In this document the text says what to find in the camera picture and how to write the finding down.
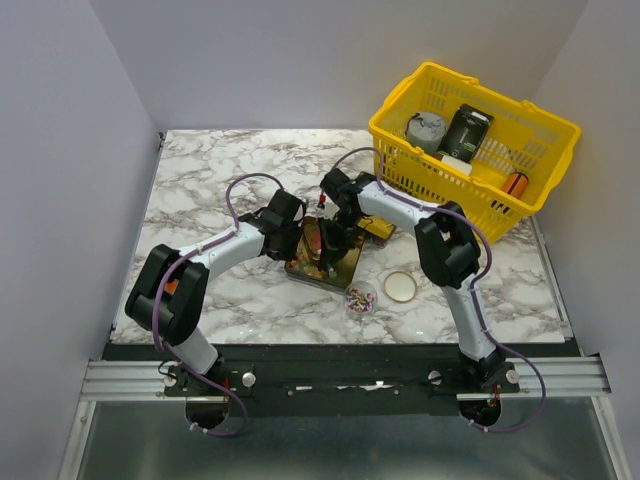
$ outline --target small round lid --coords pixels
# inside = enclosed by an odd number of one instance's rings
[[[384,292],[391,300],[405,303],[412,300],[418,291],[418,284],[409,272],[391,272],[384,280]]]

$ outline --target marble surface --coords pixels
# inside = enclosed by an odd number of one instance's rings
[[[169,132],[123,299],[149,250],[190,245],[227,228],[224,192],[247,172],[275,175],[285,188],[317,203],[319,181],[343,153],[371,145],[360,130],[214,130]],[[370,153],[345,171],[372,171]],[[274,184],[252,179],[234,190],[239,213],[266,205]],[[494,334],[503,342],[562,342],[560,319],[528,220],[494,246],[494,267],[481,283]],[[381,282],[410,271],[416,298],[399,304]],[[282,262],[249,260],[209,284],[200,327],[212,343],[447,343],[457,332],[443,294],[422,275],[413,238],[397,232],[384,249],[366,244],[354,277],[379,292],[376,313],[345,317],[340,295],[287,280]],[[115,343],[151,343],[151,334],[119,308]]]

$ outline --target tape roll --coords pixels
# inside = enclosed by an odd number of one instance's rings
[[[405,129],[405,138],[412,147],[419,147],[433,155],[447,132],[447,125],[439,115],[431,112],[414,113]]]
[[[391,272],[384,280],[384,293],[398,303],[406,303],[416,296],[418,283],[409,272]]]

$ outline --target orange part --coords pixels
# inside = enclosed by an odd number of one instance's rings
[[[509,175],[501,190],[514,198],[520,198],[527,185],[529,185],[527,176],[524,173],[515,172]]]
[[[173,295],[176,292],[176,288],[178,288],[178,281],[174,280],[173,282],[167,282],[164,286],[164,291]]]

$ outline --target white wall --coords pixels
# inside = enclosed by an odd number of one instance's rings
[[[590,0],[535,101],[582,140],[541,223],[576,337],[600,352],[640,477],[640,2]]]
[[[91,0],[163,128],[364,127],[425,60],[530,98],[586,0]]]
[[[100,353],[157,133],[86,0],[0,16],[0,476],[57,476]]]

